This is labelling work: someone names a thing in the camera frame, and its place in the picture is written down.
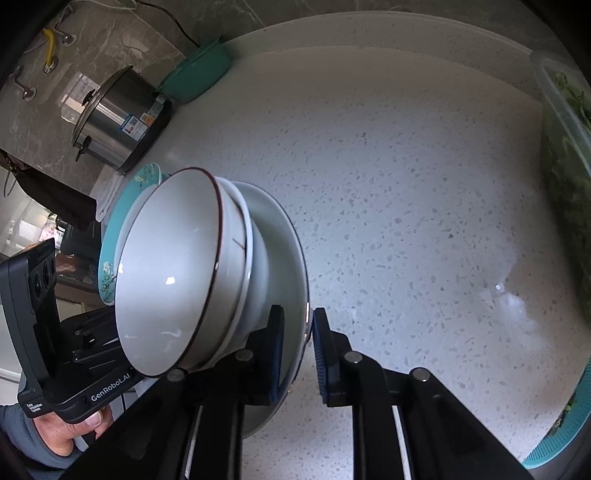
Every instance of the teal basket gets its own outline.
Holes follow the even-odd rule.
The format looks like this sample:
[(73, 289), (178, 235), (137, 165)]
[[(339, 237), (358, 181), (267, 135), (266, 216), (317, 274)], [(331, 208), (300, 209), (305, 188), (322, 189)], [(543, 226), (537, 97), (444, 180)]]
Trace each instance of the teal basket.
[(574, 404), (566, 414), (562, 425), (552, 436), (544, 438), (522, 462), (528, 470), (538, 468), (554, 459), (577, 436), (591, 413), (591, 360), (587, 363), (583, 378), (574, 391)]

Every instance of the towel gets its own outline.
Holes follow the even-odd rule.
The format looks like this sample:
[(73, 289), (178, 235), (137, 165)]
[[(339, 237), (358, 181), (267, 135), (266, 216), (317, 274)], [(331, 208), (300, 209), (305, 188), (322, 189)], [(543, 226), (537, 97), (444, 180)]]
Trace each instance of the towel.
[(90, 191), (90, 196), (96, 200), (97, 222), (102, 222), (105, 218), (124, 178), (123, 175), (107, 165), (101, 170), (99, 178)]

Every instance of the pot lid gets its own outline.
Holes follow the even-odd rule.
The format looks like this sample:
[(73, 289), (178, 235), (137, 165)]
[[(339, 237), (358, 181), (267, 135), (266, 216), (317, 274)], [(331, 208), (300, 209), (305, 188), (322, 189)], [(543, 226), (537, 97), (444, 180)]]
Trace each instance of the pot lid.
[(82, 115), (80, 115), (80, 118), (76, 122), (76, 126), (74, 127), (74, 133), (72, 135), (72, 147), (76, 146), (76, 140), (78, 140), (78, 136), (80, 135), (80, 132), (82, 132), (82, 128), (88, 121), (88, 117), (90, 117), (90, 114), (95, 110), (99, 102), (105, 97), (105, 95), (115, 84), (115, 82), (119, 80), (125, 72), (131, 70), (132, 68), (133, 66), (129, 65), (123, 69), (118, 70), (109, 78), (107, 78), (105, 82), (100, 86), (100, 88), (95, 92), (90, 102), (88, 102), (88, 104), (84, 107)]

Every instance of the stainless steel pot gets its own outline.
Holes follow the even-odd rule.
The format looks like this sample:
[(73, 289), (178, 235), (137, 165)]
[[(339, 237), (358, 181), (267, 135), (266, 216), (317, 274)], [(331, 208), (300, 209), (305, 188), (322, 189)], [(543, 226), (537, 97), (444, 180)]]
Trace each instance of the stainless steel pot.
[(172, 104), (131, 66), (89, 92), (72, 145), (76, 161), (88, 153), (120, 173), (128, 171), (168, 124)]

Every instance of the gray marble wall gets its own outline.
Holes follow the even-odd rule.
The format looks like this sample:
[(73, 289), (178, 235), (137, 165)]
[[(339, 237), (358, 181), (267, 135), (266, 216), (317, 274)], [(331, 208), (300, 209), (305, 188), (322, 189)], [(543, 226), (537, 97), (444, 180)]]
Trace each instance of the gray marble wall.
[[(533, 50), (564, 54), (554, 33), (520, 0), (151, 0), (170, 10), (197, 41), (225, 40), (296, 18), (334, 12), (391, 10), (451, 18), (486, 28)], [(140, 5), (137, 14), (183, 53), (194, 47), (162, 12)]]
[(24, 55), (20, 81), (37, 89), (26, 102), (16, 86), (7, 83), (0, 91), (0, 148), (39, 168), (48, 175), (89, 193), (102, 163), (83, 155), (74, 162), (74, 125), (61, 118), (58, 105), (64, 89), (76, 72), (102, 83), (120, 68), (133, 65), (153, 84), (182, 59), (183, 55), (163, 36), (132, 12), (116, 12), (90, 3), (76, 4), (76, 13), (61, 29), (76, 34), (70, 47), (58, 42), (59, 63), (54, 72), (43, 73), (47, 46)]

